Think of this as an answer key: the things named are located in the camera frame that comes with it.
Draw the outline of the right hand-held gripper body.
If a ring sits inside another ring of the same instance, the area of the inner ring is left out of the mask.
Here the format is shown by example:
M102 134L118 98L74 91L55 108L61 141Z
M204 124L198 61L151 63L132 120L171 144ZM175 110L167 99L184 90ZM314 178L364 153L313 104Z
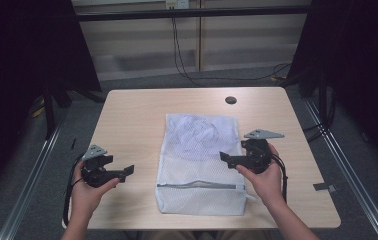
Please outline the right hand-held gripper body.
M245 149L246 155L242 157L241 165L245 166L255 174L263 173L274 160L281 171L285 171L283 161L274 154L268 143L271 138L283 138L284 135L263 129L256 129L244 135L241 146Z

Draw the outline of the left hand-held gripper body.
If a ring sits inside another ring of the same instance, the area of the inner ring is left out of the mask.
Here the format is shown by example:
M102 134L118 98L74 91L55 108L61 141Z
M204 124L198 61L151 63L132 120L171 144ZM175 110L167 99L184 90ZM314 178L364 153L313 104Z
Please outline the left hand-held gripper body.
M113 156L97 145L91 145L81 158L83 168L81 170L84 181L91 187L98 188L114 178L111 172L105 169L105 165L113 162Z

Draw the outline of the white mesh laundry bag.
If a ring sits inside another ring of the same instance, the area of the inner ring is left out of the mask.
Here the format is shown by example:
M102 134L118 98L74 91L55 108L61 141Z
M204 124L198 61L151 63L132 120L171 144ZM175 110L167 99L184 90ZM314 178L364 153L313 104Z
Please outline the white mesh laundry bag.
M228 151L179 152L165 135L160 151L155 195L163 214L242 216L248 198L245 178L220 159L220 152L240 156L240 140Z

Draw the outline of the person's left hand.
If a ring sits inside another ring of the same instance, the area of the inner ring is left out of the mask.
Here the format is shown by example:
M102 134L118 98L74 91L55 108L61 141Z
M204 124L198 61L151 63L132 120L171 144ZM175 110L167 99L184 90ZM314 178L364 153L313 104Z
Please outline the person's left hand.
M92 217L93 212L99 206L102 196L115 188L120 182L118 178L114 178L101 187L94 188L86 184L81 175L83 163L79 162L74 170L73 189L71 194L71 215L70 222L77 220L88 220Z

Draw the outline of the person's right hand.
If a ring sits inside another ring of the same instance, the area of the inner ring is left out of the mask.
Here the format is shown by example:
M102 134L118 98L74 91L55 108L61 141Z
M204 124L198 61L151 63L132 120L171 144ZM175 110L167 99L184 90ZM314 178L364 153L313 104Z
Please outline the person's right hand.
M274 160L261 174L255 174L242 165L237 165L236 170L253 185L255 192L269 211L275 208L281 209L286 205L281 193L281 170Z

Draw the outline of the white crumpled garment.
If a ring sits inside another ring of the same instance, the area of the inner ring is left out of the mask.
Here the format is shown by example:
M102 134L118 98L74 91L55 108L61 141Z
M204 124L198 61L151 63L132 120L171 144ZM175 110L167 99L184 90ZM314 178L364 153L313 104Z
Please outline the white crumpled garment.
M228 151L239 142L237 121L219 115L168 114L167 140L179 152Z

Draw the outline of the grey tape strip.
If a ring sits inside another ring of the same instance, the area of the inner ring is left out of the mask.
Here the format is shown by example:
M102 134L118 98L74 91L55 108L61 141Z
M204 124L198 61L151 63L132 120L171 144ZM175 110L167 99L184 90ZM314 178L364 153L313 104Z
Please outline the grey tape strip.
M315 183L313 185L316 191L324 191L327 190L329 193L333 193L337 191L337 187L334 184L327 184L327 183Z

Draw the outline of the black metal stand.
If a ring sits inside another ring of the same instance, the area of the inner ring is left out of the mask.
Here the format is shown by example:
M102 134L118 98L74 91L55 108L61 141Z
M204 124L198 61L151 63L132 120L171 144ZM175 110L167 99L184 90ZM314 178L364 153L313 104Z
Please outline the black metal stand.
M56 101L60 108L69 107L72 103L68 95L70 87L71 84L69 82L60 80L46 80L43 84L43 100L47 123L46 140L53 135L56 129L53 101Z
M328 84L327 74L322 71L320 73L320 80L318 84L318 104L319 104L319 118L320 125L324 129L329 129L334 115L333 94L330 92L331 88Z

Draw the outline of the black curtain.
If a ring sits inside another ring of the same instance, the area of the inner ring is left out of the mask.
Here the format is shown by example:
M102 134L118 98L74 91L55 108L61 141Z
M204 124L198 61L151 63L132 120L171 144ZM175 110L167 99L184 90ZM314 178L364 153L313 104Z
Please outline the black curtain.
M72 0L0 0L0 175L34 100L98 91Z
M288 76L324 79L378 147L378 0L312 0Z

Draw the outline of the black horizontal bar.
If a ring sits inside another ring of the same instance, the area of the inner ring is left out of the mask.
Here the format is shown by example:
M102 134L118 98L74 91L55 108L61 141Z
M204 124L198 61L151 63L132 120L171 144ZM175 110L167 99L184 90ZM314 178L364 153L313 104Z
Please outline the black horizontal bar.
M311 6L277 6L277 7L250 7L250 8L208 8L208 9L177 9L177 10L152 10L132 12L104 12L76 14L79 22L86 21L120 21L120 20L146 20L146 19L176 19L198 17L227 17L227 16L252 16L252 15L286 15L306 14Z

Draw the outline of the metal floor rail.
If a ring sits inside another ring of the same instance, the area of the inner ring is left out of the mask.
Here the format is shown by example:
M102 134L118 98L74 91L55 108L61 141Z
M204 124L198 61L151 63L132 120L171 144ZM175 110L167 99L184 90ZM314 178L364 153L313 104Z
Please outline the metal floor rail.
M14 240L17 231L22 223L30 201L36 191L36 187L41 179L45 166L53 152L57 139L62 130L63 123L68 112L61 113L56 120L58 124L53 128L50 137L44 141L43 147L35 161L35 164L24 184L20 195L10 211L6 221L0 230L0 240Z
M319 129L320 136L324 139L328 149L333 155L336 163L341 169L342 174L347 180L349 186L351 187L357 201L359 202L363 212L365 213L367 219L372 225L374 231L378 235L378 207L375 204L374 200L371 198L370 194L364 187L363 183L359 179L357 173L352 167L349 159L342 150L338 141L334 137L331 130L326 129L322 121L319 119L319 110L315 103L310 99L304 99L304 103L313 119L317 124Z

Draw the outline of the white wall socket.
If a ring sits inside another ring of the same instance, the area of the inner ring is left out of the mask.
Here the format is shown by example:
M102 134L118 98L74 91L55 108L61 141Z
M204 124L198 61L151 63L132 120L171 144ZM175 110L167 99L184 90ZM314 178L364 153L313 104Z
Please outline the white wall socket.
M165 4L168 10L189 8L189 0L165 0Z

